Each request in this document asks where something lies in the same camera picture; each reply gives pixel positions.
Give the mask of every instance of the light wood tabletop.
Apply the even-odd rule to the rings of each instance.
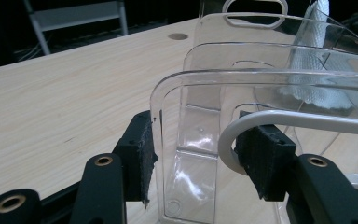
[[[0,67],[0,194],[35,189],[43,199],[78,181],[86,161],[111,152],[150,108],[158,82],[182,71],[196,22]],[[129,223],[156,223],[155,197],[153,177],[152,203],[128,203]]]

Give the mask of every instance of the wooden table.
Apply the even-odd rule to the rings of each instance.
[[[86,161],[111,152],[149,109],[157,83],[182,71],[196,22],[0,67],[0,194],[27,188],[46,198],[78,181]],[[188,38],[169,38],[175,33]],[[156,223],[156,201],[147,210],[128,203],[129,223]]]

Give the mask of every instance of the floor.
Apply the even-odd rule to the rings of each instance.
[[[153,21],[148,24],[137,25],[133,27],[129,27],[129,35],[139,33],[145,30],[150,30],[154,28],[158,28],[160,26],[167,25],[166,21]],[[102,31],[93,34],[81,35],[77,37],[58,37],[54,38],[54,33],[47,35],[47,41],[50,47],[51,53],[61,52],[68,49],[75,49],[82,46],[86,46],[93,43],[98,43],[104,40],[117,38],[122,36],[121,30],[110,30],[110,31]],[[15,57],[18,62],[23,62],[26,60],[30,60],[33,58],[44,56],[40,45],[37,44],[34,47],[30,47],[28,49],[21,49],[15,52]]]

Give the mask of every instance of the chair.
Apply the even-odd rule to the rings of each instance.
[[[34,11],[29,0],[23,2],[45,55],[50,54],[48,43],[43,35],[46,31],[119,18],[122,34],[128,34],[123,0],[40,11]]]

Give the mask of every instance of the dark background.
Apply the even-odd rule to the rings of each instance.
[[[200,0],[124,0],[129,27],[148,24],[153,21],[166,21],[175,23],[194,19],[199,16]],[[34,10],[50,9],[56,7],[70,7],[77,5],[103,2],[103,0],[30,0]],[[309,1],[287,0],[289,14],[302,16],[304,6]],[[276,11],[276,8],[255,5],[245,0],[237,0],[230,9],[231,11],[257,11],[265,8],[266,12]],[[345,21],[358,12],[358,0],[330,0],[330,16],[336,21]],[[76,27],[69,27],[52,31],[54,35],[50,43],[60,42],[75,36],[89,35],[105,30],[119,28],[118,20],[101,21]],[[358,28],[352,27],[358,34]],[[17,61],[14,52],[20,49],[34,47],[38,43],[34,30],[29,21],[22,0],[0,0],[0,66]]]

